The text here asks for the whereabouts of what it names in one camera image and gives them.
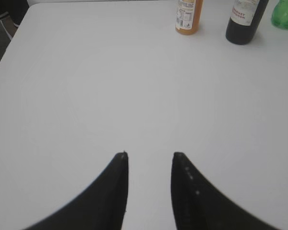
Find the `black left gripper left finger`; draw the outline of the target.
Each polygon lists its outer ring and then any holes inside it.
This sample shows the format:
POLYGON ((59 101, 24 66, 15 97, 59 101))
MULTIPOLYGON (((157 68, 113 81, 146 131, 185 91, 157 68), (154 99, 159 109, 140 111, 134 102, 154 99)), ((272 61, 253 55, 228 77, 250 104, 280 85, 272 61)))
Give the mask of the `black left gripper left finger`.
POLYGON ((30 230, 120 230, 129 188, 129 158, 117 153, 75 199, 30 230))

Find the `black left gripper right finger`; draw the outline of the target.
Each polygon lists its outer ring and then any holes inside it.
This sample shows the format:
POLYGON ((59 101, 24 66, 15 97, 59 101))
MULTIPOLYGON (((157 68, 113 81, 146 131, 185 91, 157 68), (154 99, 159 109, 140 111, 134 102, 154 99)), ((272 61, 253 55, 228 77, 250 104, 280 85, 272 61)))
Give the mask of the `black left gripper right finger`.
POLYGON ((171 201, 179 230, 288 230, 288 159, 175 152, 171 201))

